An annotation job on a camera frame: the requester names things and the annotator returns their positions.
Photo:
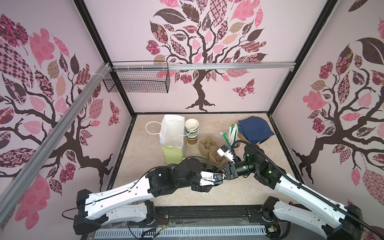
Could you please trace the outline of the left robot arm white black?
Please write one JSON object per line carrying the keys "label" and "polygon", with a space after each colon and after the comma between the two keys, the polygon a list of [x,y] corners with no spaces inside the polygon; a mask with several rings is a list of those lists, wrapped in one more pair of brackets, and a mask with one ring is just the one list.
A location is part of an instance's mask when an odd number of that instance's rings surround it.
{"label": "left robot arm white black", "polygon": [[181,188],[209,192],[224,182],[225,174],[211,169],[196,158],[184,159],[179,164],[158,166],[138,180],[100,193],[83,189],[77,193],[77,211],[73,228],[76,235],[84,235],[101,228],[112,220],[119,208],[134,202],[171,195]]}

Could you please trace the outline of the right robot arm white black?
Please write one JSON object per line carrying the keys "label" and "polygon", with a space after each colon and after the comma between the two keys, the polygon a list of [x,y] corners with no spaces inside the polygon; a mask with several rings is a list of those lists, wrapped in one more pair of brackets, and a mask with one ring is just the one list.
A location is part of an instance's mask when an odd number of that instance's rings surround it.
{"label": "right robot arm white black", "polygon": [[275,164],[257,145],[246,143],[244,160],[240,160],[229,147],[217,150],[229,162],[223,168],[226,180],[254,174],[264,186],[296,200],[302,208],[287,204],[275,197],[268,197],[261,207],[262,219],[272,223],[288,221],[322,236],[326,240],[359,240],[365,230],[379,239],[384,234],[363,221],[360,208],[335,202],[302,184]]}

